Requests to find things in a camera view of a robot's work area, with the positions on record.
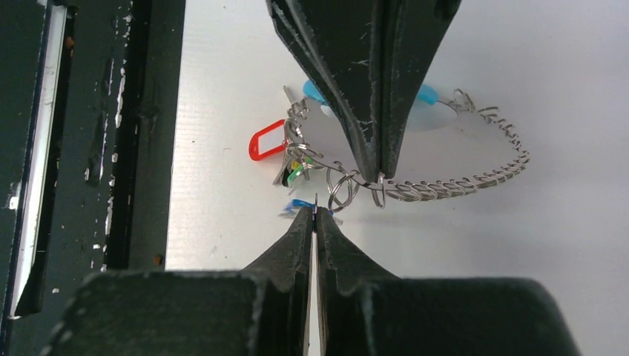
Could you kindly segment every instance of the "red plastic key tag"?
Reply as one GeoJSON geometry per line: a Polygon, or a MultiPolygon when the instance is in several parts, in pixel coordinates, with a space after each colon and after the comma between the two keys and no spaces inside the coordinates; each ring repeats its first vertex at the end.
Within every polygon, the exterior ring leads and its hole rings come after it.
{"type": "Polygon", "coordinates": [[[249,156],[260,161],[284,151],[284,119],[254,133],[249,142],[249,156]]]}

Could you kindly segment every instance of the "metal chain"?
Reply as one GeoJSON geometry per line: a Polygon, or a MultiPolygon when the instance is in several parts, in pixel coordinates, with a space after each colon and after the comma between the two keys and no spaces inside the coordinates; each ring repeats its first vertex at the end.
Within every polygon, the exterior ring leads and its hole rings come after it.
{"type": "MultiPolygon", "coordinates": [[[[438,180],[436,182],[396,182],[394,180],[387,181],[390,185],[395,186],[395,189],[385,189],[384,181],[382,177],[379,177],[378,182],[364,185],[372,191],[372,196],[376,206],[384,208],[385,196],[391,197],[402,202],[428,202],[431,200],[442,200],[446,198],[462,197],[468,194],[474,194],[477,191],[489,187],[493,187],[500,183],[506,182],[512,179],[514,176],[520,174],[525,168],[526,164],[530,161],[529,152],[522,148],[522,143],[518,134],[515,132],[515,126],[510,124],[506,119],[498,116],[498,107],[488,107],[476,110],[474,102],[470,96],[463,92],[461,89],[454,90],[453,100],[444,102],[444,104],[454,108],[458,113],[470,112],[479,114],[488,125],[496,125],[500,130],[504,132],[509,143],[513,146],[513,150],[519,153],[518,158],[512,162],[500,167],[499,169],[492,170],[489,173],[483,173],[481,175],[473,175],[472,178],[463,177],[461,179],[450,179],[449,181],[438,180]]],[[[306,164],[306,157],[310,157],[314,161],[323,158],[323,155],[310,148],[310,145],[306,142],[301,132],[300,120],[307,119],[308,107],[305,99],[294,103],[288,110],[289,118],[284,122],[284,131],[286,136],[286,153],[294,160],[300,162],[304,167],[304,177],[309,179],[308,167],[306,164]]],[[[330,198],[328,200],[328,209],[334,212],[338,212],[349,206],[354,200],[356,193],[360,187],[360,184],[353,178],[359,174],[356,170],[346,171],[343,168],[342,162],[335,161],[336,167],[328,167],[326,173],[326,183],[330,198]],[[331,171],[338,171],[342,173],[342,177],[337,181],[331,180],[331,171]],[[345,201],[338,199],[340,188],[343,184],[348,186],[348,197],[345,201]]]]}

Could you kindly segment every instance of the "black metal frame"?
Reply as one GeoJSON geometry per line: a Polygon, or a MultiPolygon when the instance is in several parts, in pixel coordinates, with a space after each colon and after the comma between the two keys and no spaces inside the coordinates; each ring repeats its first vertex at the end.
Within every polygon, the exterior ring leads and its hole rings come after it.
{"type": "MultiPolygon", "coordinates": [[[[37,248],[44,252],[20,299],[23,317],[8,319],[23,207],[0,209],[0,251],[7,252],[0,355],[37,355],[91,272],[163,269],[152,257],[165,255],[185,2],[58,2],[74,15],[66,29],[74,47],[65,48],[56,99],[37,248]]],[[[0,38],[11,49],[0,59],[0,186],[21,202],[49,19],[35,1],[0,4],[2,33],[16,34],[0,38]]]]}

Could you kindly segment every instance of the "white backdrop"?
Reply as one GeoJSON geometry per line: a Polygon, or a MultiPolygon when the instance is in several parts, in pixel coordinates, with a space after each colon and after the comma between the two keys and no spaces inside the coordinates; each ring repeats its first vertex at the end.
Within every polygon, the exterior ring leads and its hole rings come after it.
{"type": "MultiPolygon", "coordinates": [[[[306,77],[263,0],[187,0],[185,16],[166,265],[242,268],[289,225],[279,162],[252,162],[248,140],[285,116],[282,85],[306,77]]],[[[499,105],[529,168],[384,211],[363,192],[343,232],[400,276],[535,278],[585,355],[629,355],[628,19],[617,0],[463,0],[427,82],[499,105]]]]}

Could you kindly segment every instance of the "white table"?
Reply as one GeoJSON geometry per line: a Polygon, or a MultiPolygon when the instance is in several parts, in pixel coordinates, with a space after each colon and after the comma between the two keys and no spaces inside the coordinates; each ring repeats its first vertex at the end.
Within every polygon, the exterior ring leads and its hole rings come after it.
{"type": "MultiPolygon", "coordinates": [[[[290,223],[271,186],[279,158],[252,162],[248,141],[285,116],[282,85],[306,76],[263,0],[186,6],[166,267],[242,268],[290,223]]],[[[362,192],[343,232],[404,277],[537,279],[585,355],[629,355],[628,13],[613,0],[463,1],[427,82],[499,105],[529,168],[476,195],[383,211],[362,192]]],[[[297,195],[321,197],[318,182],[297,195]]]]}

